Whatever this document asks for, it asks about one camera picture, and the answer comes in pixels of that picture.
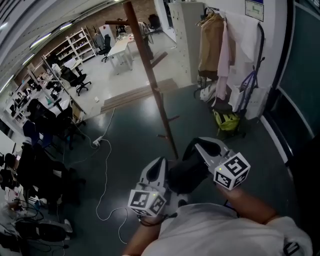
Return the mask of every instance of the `gray floor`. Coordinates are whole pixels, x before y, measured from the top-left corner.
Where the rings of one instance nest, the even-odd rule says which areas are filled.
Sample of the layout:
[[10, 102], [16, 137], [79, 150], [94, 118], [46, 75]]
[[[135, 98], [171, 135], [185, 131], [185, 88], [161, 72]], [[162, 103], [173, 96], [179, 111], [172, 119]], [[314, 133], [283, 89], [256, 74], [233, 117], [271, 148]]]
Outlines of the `gray floor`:
[[[171, 123], [172, 133], [182, 157], [188, 143], [195, 137], [216, 137], [217, 125], [207, 106], [193, 98], [194, 86], [181, 88], [165, 95], [164, 103], [169, 117], [180, 115]], [[111, 112], [89, 119], [82, 128], [92, 140], [104, 133]], [[245, 122], [245, 138], [226, 141], [236, 152], [241, 152], [251, 164], [251, 170], [243, 188], [273, 206], [280, 215], [287, 215], [299, 223], [299, 208], [293, 183], [287, 169], [263, 125], [256, 120]], [[135, 187], [141, 170], [153, 159], [164, 156], [173, 159], [169, 144], [158, 138], [164, 128], [154, 99], [147, 98], [115, 111], [107, 138], [112, 145], [108, 159], [107, 189], [98, 213], [107, 218], [111, 210], [126, 207], [130, 190]], [[98, 152], [86, 161], [73, 164], [80, 176], [87, 180], [80, 191], [81, 205], [66, 205], [61, 216], [69, 219], [76, 237], [66, 242], [70, 246], [66, 255], [121, 255], [124, 244], [118, 238], [118, 228], [125, 218], [123, 209], [107, 221], [96, 216], [96, 207], [105, 184], [105, 159], [110, 147], [102, 142]], [[81, 161], [94, 153], [89, 140], [76, 138], [74, 150], [65, 149], [66, 166]], [[215, 186], [204, 181], [191, 195], [194, 203], [213, 202], [223, 204]], [[128, 220], [121, 229], [122, 239], [128, 241], [138, 226], [136, 215], [128, 211]], [[54, 253], [63, 255], [62, 251]]]

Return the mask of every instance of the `forearm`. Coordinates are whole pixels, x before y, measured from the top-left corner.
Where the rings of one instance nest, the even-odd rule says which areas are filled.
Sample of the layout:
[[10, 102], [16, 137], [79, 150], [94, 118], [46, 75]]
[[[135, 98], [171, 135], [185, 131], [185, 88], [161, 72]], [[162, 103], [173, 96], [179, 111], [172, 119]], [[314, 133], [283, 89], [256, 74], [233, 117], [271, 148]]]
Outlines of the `forearm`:
[[243, 218], [260, 224], [267, 224], [269, 221], [278, 217], [272, 207], [260, 199], [247, 194], [241, 188], [236, 187], [229, 191], [220, 185], [217, 185], [217, 187]]
[[143, 226], [141, 224], [125, 247], [122, 255], [140, 256], [148, 245], [158, 239], [160, 229], [161, 224], [155, 226]]

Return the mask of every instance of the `floor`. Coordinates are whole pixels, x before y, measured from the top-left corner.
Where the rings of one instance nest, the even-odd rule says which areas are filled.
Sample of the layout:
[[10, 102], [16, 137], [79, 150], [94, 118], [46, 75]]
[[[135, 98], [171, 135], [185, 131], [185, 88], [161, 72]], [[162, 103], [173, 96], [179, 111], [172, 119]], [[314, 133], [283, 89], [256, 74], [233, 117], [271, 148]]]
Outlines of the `floor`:
[[[218, 130], [206, 104], [194, 99], [195, 89], [195, 86], [187, 86], [164, 95], [168, 117], [180, 115], [170, 124], [180, 157], [193, 138], [216, 138]], [[108, 112], [90, 118], [81, 130], [95, 140], [104, 133], [111, 115], [112, 112]], [[247, 132], [245, 138], [225, 141], [229, 148], [241, 152], [251, 164], [250, 173], [242, 187], [273, 206], [280, 215], [290, 216], [299, 224], [294, 185], [268, 132], [257, 120], [244, 122], [242, 129]], [[159, 156], [173, 160], [168, 142], [158, 138], [157, 134], [164, 134], [164, 128], [153, 97], [115, 110], [105, 136], [112, 145], [112, 152], [107, 161], [106, 193], [97, 211], [102, 219], [107, 218], [113, 209], [127, 206], [130, 190], [135, 187], [141, 170], [149, 162]], [[122, 255], [125, 245], [118, 238], [118, 228], [124, 221], [125, 210], [116, 211], [106, 221], [96, 216], [96, 207], [106, 181], [105, 160], [110, 152], [109, 144], [103, 141], [96, 151], [89, 146], [88, 139], [78, 137], [73, 145], [72, 151], [66, 147], [64, 157], [58, 157], [64, 160], [67, 167], [75, 168], [87, 182], [80, 190], [81, 205], [65, 205], [60, 211], [61, 218], [71, 221], [75, 234], [66, 242], [69, 248], [65, 250], [65, 255]], [[217, 204], [225, 201], [210, 180], [198, 186], [191, 194], [191, 200], [193, 203]], [[129, 241], [138, 225], [135, 213], [129, 210], [128, 219], [121, 229], [122, 239]]]
[[[154, 44], [150, 44], [150, 47], [154, 54], [154, 59], [164, 51], [168, 53], [153, 69], [157, 81], [173, 78], [179, 87], [189, 86], [190, 82], [186, 74], [177, 67], [176, 55], [178, 53], [175, 48], [176, 43], [163, 32], [153, 34], [152, 38]], [[125, 63], [120, 65], [116, 58], [113, 59], [120, 70], [119, 75], [115, 73], [109, 60], [106, 63], [101, 62], [104, 56], [100, 55], [85, 61], [79, 67], [83, 74], [87, 74], [85, 82], [91, 81], [92, 84], [88, 85], [89, 91], [82, 90], [80, 96], [77, 95], [74, 87], [69, 89], [69, 92], [85, 110], [86, 118], [99, 115], [105, 100], [148, 85], [147, 75], [136, 43], [130, 43], [129, 48], [134, 59], [132, 61], [132, 70]]]

